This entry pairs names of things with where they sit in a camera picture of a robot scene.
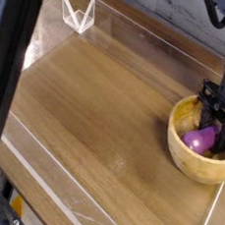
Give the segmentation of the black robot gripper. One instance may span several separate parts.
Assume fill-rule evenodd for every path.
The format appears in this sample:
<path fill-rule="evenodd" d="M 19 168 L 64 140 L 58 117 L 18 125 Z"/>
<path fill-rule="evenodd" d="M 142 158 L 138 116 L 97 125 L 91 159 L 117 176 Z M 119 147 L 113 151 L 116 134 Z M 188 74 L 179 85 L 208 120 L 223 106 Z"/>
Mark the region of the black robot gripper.
<path fill-rule="evenodd" d="M 198 93 L 198 100 L 202 104 L 199 129 L 210 126 L 214 121 L 222 124 L 211 151 L 214 154 L 225 151 L 225 74 L 220 85 L 209 79 L 204 80 L 202 90 Z"/>

